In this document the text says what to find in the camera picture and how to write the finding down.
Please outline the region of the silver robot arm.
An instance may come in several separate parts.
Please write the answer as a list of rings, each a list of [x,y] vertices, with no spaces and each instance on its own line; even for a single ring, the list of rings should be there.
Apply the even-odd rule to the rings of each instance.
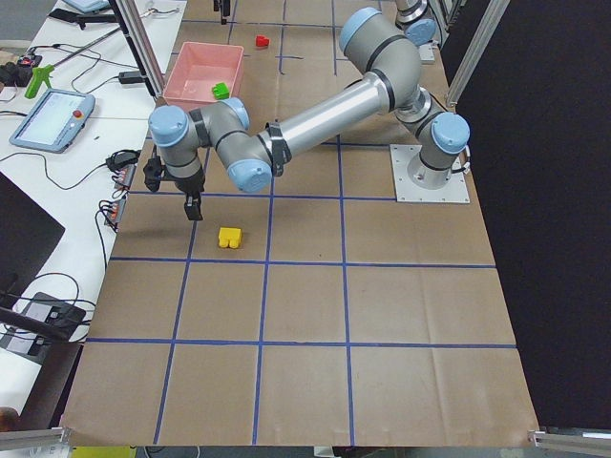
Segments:
[[[429,1],[237,1],[233,7],[231,24],[331,31],[341,52],[395,41],[419,47],[438,35]]]
[[[256,193],[305,152],[374,114],[393,113],[419,140],[409,164],[411,180],[425,189],[443,187],[471,135],[467,121],[448,112],[419,84],[421,59],[416,46],[381,11],[363,8],[342,27],[340,49],[361,78],[331,98],[281,122],[248,133],[242,101],[230,97],[185,112],[164,105],[148,123],[156,155],[144,167],[152,192],[171,181],[184,193],[185,214],[200,220],[205,175],[200,148],[216,151],[228,177],[246,193]]]

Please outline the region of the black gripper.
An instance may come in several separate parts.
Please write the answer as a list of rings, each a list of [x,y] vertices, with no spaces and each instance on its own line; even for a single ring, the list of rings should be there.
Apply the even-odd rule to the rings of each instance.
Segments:
[[[199,161],[192,161],[184,167],[173,170],[176,187],[185,196],[184,211],[191,221],[201,221],[201,195],[204,191],[205,174]]]

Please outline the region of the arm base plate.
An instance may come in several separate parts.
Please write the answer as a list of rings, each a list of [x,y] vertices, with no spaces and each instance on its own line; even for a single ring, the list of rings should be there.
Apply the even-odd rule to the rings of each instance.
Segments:
[[[390,157],[395,198],[400,203],[469,204],[465,174],[454,172],[459,159],[445,171],[427,167],[420,157],[420,145],[391,144]]]

